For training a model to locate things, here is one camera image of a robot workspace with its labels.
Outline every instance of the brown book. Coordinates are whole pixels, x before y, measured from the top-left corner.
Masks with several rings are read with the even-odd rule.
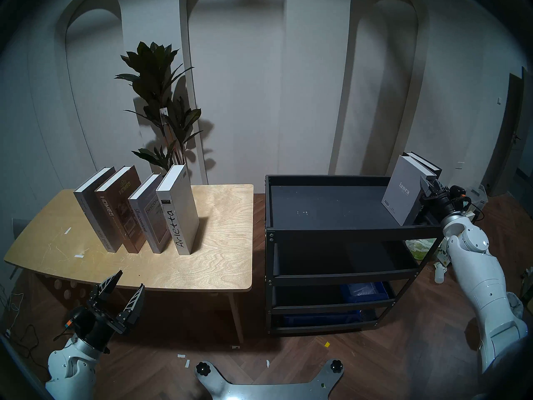
[[[120,232],[124,247],[139,253],[146,238],[131,209],[128,198],[141,186],[135,166],[124,166],[94,191],[107,216]]]

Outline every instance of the book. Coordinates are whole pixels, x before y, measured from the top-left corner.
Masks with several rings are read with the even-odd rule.
[[[199,219],[185,165],[174,165],[156,189],[179,255],[190,255]]]
[[[381,203],[400,225],[412,225],[422,207],[420,177],[433,180],[437,175],[410,155],[398,157]]]
[[[424,159],[422,156],[418,156],[416,153],[414,152],[409,152],[409,153],[404,153],[402,156],[411,156],[413,159],[415,159],[415,161],[419,162],[419,163],[422,163],[426,168],[428,168],[429,170],[431,170],[433,173],[435,173],[435,175],[437,175],[437,179],[439,179],[440,177],[440,173],[442,172],[442,169],[436,165],[434,165],[433,163],[431,163],[430,161],[427,161],[426,159]]]
[[[156,254],[162,253],[170,239],[170,231],[156,193],[156,188],[162,181],[163,176],[152,174],[129,198],[137,222],[152,252]]]
[[[115,173],[114,167],[104,167],[74,191],[79,206],[91,224],[96,236],[108,252],[117,252],[122,245],[122,236],[117,232],[102,209],[94,191]]]
[[[135,166],[124,166],[94,191],[130,253],[139,253],[146,241],[128,200],[139,186],[141,181]]]

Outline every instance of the shelf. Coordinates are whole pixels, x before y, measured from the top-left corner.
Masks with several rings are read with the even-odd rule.
[[[272,314],[333,313],[388,307],[396,301],[389,283],[383,282],[389,295],[386,300],[345,303],[339,285],[273,286]]]
[[[390,281],[417,273],[418,264],[402,241],[274,245],[274,286]]]
[[[272,316],[273,334],[313,334],[313,333],[332,333],[342,331],[356,331],[373,329],[377,324],[377,319],[373,321],[360,321],[349,324],[331,324],[331,325],[312,325],[312,326],[298,326],[298,327],[284,327],[281,324],[282,319],[277,315]]]
[[[381,203],[388,183],[384,176],[267,176],[266,228],[286,239],[309,233],[358,234],[362,241],[376,235],[382,240],[436,237],[435,220],[397,223]]]

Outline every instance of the book spine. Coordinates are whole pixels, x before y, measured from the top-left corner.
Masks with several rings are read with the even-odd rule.
[[[152,252],[160,254],[162,250],[159,249],[156,236],[150,228],[150,223],[148,221],[147,215],[144,212],[144,209],[140,206],[138,200],[130,199],[130,205],[133,209],[133,213],[135,214],[137,222],[139,222],[139,226],[141,227],[142,232],[144,233],[144,237],[146,238],[148,244],[150,245],[150,248],[152,249]]]
[[[98,237],[98,239],[100,240],[100,242],[102,243],[104,248],[108,252],[117,252],[110,245],[110,242],[109,242],[107,236],[104,234],[102,228],[98,224],[98,221],[94,217],[94,214],[91,211],[91,208],[89,207],[89,205],[88,205],[87,201],[85,200],[85,197],[83,196],[83,194],[80,194],[80,195],[76,195],[75,194],[74,196],[76,196],[76,199],[78,200],[80,208],[82,208],[82,211],[85,214],[85,217],[87,218],[87,220],[91,224],[91,227],[93,228],[94,232],[96,233],[96,236]]]
[[[135,245],[132,243],[131,239],[127,236],[126,230],[124,229],[120,220],[118,219],[118,216],[116,215],[116,211],[111,206],[111,203],[108,200],[107,196],[102,192],[97,193],[97,195],[101,201],[101,204],[104,210],[107,213],[108,218],[111,220],[113,226],[115,226],[118,232],[120,233],[120,236],[122,237],[122,242],[124,244],[124,248],[126,248],[126,250],[129,253],[138,253],[139,251],[135,248]]]
[[[177,212],[174,208],[173,203],[170,202],[171,199],[161,198],[159,195],[159,202],[161,202],[161,207],[163,208],[163,214],[165,215],[165,220],[168,225],[168,229],[172,236],[172,241],[176,245],[176,249],[179,255],[190,255],[192,250],[192,244],[187,244],[185,238],[183,237],[182,228],[180,226],[180,221],[177,218]]]

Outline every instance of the blue storage bin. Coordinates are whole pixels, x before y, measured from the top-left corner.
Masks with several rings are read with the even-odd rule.
[[[361,311],[324,314],[290,314],[283,316],[285,327],[308,327],[314,325],[350,324],[361,322]]]
[[[354,295],[350,288],[352,286],[359,286],[359,285],[370,285],[373,284],[375,291],[374,293],[369,293],[365,295]],[[365,284],[342,284],[341,285],[341,292],[342,296],[344,298],[344,301],[346,303],[368,303],[369,301],[380,301],[380,300],[388,300],[389,295],[387,294],[387,291],[385,290],[385,287],[383,286],[383,283],[381,282],[374,282],[374,283],[365,283]]]

